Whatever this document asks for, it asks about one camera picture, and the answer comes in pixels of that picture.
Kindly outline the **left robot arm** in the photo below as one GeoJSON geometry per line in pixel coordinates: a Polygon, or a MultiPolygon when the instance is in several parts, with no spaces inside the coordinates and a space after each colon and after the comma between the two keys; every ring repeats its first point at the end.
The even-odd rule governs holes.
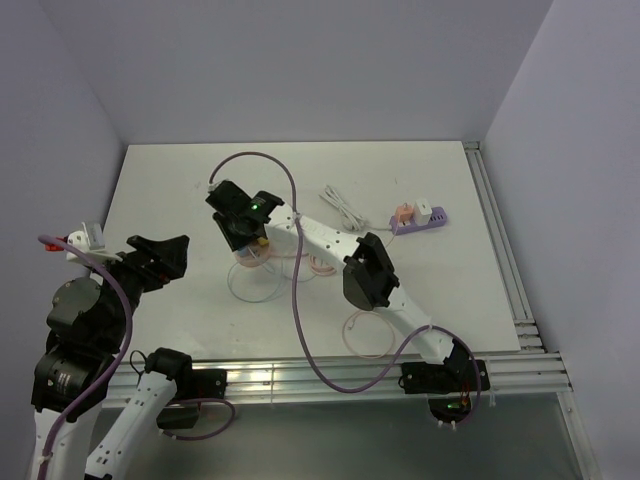
{"type": "Polygon", "coordinates": [[[148,355],[134,395],[95,448],[89,446],[109,382],[129,349],[133,314],[143,294],[184,277],[190,239],[152,241],[135,235],[131,251],[87,247],[81,233],[42,235],[48,250],[64,250],[102,277],[81,277],[55,293],[46,349],[34,371],[34,479],[122,479],[135,445],[173,400],[195,386],[189,355],[159,348],[148,355]]]}

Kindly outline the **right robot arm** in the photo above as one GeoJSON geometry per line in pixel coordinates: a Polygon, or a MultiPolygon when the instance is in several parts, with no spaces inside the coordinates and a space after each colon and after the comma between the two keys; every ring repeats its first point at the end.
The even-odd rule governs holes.
{"type": "Polygon", "coordinates": [[[331,389],[346,394],[364,392],[395,366],[408,345],[427,362],[435,361],[433,378],[443,389],[462,383],[468,371],[474,372],[481,386],[480,371],[468,345],[453,332],[435,325],[431,317],[414,302],[395,273],[383,241],[375,234],[348,234],[298,211],[297,205],[266,191],[251,197],[230,180],[213,184],[206,203],[214,209],[213,219],[232,250],[249,246],[259,236],[274,241],[287,238],[296,242],[291,304],[296,332],[307,361],[317,377],[331,389]],[[404,336],[389,364],[373,380],[360,387],[333,383],[315,362],[304,337],[298,307],[298,275],[301,256],[307,252],[330,265],[342,277],[344,298],[361,311],[374,312],[404,336]]]}

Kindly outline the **pink round power socket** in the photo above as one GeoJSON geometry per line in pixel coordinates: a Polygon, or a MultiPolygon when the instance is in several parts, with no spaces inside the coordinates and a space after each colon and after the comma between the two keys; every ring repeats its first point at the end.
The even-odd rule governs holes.
{"type": "Polygon", "coordinates": [[[264,265],[269,258],[271,257],[269,248],[260,249],[260,248],[249,248],[249,254],[241,256],[234,252],[234,257],[236,262],[245,268],[256,268],[261,265],[264,265]]]}

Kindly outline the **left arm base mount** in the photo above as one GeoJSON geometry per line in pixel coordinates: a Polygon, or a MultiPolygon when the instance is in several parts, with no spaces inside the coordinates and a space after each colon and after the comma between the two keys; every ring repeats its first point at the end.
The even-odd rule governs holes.
{"type": "Polygon", "coordinates": [[[186,400],[197,398],[223,399],[227,386],[227,371],[218,368],[195,369],[186,385],[180,387],[171,403],[156,420],[162,430],[187,430],[196,425],[201,403],[187,404],[186,400]]]}

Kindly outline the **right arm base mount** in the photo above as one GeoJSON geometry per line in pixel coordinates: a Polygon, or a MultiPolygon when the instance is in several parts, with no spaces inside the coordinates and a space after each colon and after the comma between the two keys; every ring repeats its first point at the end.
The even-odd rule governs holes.
{"type": "Polygon", "coordinates": [[[399,387],[407,395],[436,395],[429,399],[432,416],[443,423],[458,423],[472,412],[478,392],[491,388],[486,364],[467,359],[460,365],[446,361],[442,365],[425,362],[401,364],[399,387]]]}

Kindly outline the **pink charger plug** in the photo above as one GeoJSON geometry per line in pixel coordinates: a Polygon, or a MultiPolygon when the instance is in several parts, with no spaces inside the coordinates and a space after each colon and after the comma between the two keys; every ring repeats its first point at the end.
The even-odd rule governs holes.
{"type": "Polygon", "coordinates": [[[396,224],[408,223],[413,217],[414,207],[408,203],[399,205],[394,213],[393,219],[396,224]]]}

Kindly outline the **white 80W charger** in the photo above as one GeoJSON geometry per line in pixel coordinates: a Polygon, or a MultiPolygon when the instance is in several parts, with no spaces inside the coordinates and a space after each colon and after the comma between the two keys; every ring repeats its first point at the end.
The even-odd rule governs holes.
{"type": "Polygon", "coordinates": [[[432,216],[432,207],[426,198],[418,198],[414,202],[413,220],[418,226],[427,225],[432,216]]]}

